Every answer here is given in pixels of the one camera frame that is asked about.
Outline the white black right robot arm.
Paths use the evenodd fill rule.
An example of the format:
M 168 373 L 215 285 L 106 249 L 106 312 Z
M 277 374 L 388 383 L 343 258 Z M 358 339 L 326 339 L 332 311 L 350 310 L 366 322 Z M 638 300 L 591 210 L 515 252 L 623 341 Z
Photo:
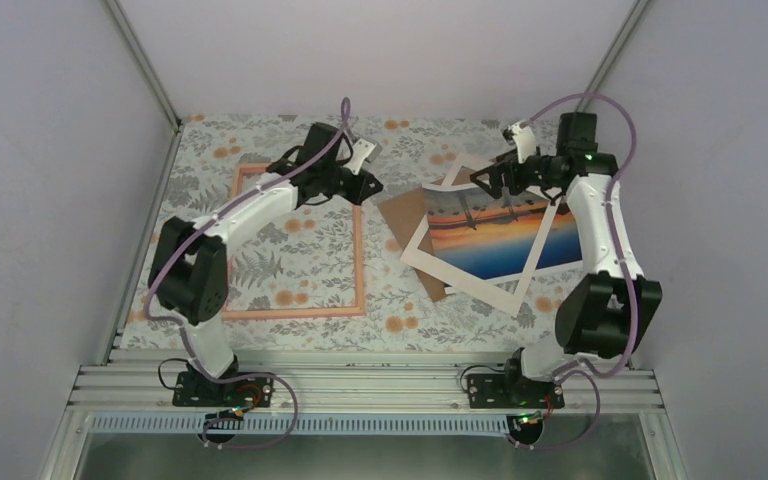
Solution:
M 621 209 L 616 157 L 600 151 L 597 117 L 565 113 L 555 151 L 541 153 L 530 125 L 503 131 L 514 151 L 471 175 L 493 198 L 537 188 L 551 203 L 562 201 L 576 223 L 584 276 L 558 307 L 553 339 L 517 352 L 518 370 L 501 384 L 504 399 L 525 407 L 540 393 L 539 381 L 561 383 L 581 368 L 608 378 L 626 367 L 663 297 L 646 278 L 628 238 Z

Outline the brown cardboard backing board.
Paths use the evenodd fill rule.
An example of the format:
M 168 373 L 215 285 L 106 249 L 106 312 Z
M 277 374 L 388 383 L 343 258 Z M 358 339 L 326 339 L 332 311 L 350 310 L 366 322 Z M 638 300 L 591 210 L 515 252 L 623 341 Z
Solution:
M 425 217 L 425 201 L 421 186 L 384 200 L 377 205 L 386 225 L 400 248 L 412 238 L 420 221 Z M 428 273 L 413 269 L 429 299 L 439 302 L 447 296 L 444 282 Z

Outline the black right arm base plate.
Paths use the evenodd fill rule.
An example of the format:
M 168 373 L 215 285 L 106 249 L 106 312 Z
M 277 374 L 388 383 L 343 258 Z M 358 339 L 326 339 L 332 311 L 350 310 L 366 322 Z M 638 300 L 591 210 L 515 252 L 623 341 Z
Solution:
M 472 409 L 562 409 L 563 390 L 551 382 L 519 377 L 509 380 L 502 373 L 466 376 L 466 390 Z

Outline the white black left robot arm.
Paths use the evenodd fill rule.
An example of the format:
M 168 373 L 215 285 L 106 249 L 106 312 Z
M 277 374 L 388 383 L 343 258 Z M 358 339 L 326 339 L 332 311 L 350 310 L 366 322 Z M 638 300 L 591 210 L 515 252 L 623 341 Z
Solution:
M 313 200 L 335 197 L 359 206 L 382 191 L 366 169 L 379 153 L 377 143 L 353 138 L 344 129 L 312 124 L 304 142 L 270 163 L 252 186 L 195 220 L 172 217 L 155 248 L 144 315 L 151 305 L 162 320 L 178 327 L 187 352 L 188 373 L 215 405 L 238 391 L 237 358 L 223 331 L 220 312 L 229 294 L 228 259 L 277 218 Z

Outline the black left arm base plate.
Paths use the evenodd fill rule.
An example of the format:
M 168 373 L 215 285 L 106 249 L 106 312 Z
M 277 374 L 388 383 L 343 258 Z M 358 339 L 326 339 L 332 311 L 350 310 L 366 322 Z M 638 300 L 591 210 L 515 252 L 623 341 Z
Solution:
M 267 408 L 273 390 L 274 381 L 267 378 L 218 384 L 198 373 L 181 372 L 171 402 L 176 407 Z

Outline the white photo mat border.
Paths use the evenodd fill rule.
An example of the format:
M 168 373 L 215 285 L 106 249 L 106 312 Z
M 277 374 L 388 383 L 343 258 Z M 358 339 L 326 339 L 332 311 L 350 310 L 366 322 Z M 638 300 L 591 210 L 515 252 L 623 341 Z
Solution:
M 460 157 L 455 160 L 450 170 L 442 179 L 426 184 L 442 186 L 473 184 L 469 178 L 470 174 L 488 166 L 488 164 L 488 161 L 475 157 Z M 526 191 L 542 196 L 534 187 L 530 187 Z M 540 251 L 547 237 L 548 226 L 549 221 L 545 219 L 541 225 L 541 232 L 538 234 L 538 238 L 534 242 L 532 251 L 526 260 L 525 267 L 514 278 L 483 280 L 437 258 L 431 248 L 426 215 L 420 221 L 412 238 L 404 248 L 401 259 L 407 265 L 422 270 L 443 281 L 445 291 L 467 294 L 497 310 L 515 316 L 518 314 L 521 305 L 525 302 L 529 285 L 535 277 L 575 270 L 582 265 L 581 261 L 567 267 L 561 266 L 539 271 L 535 269 Z

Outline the pink wooden picture frame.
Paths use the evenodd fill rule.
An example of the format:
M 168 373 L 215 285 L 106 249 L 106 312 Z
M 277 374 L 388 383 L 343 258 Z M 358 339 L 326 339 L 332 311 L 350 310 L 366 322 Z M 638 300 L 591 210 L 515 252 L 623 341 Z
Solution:
M 352 207 L 352 241 L 354 267 L 354 304 L 349 306 L 270 309 L 270 310 L 231 310 L 224 307 L 221 316 L 229 321 L 265 321 L 278 319 L 354 317 L 366 313 L 365 280 L 364 280 L 364 249 L 363 221 L 360 206 Z

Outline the sunset landscape photo print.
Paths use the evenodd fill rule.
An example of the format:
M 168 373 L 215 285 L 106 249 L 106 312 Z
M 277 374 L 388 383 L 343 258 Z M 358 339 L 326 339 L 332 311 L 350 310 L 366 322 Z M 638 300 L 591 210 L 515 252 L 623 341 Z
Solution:
M 434 255 L 483 280 L 518 276 L 545 219 L 547 237 L 535 269 L 582 261 L 575 220 L 564 203 L 526 191 L 495 199 L 473 184 L 422 187 Z

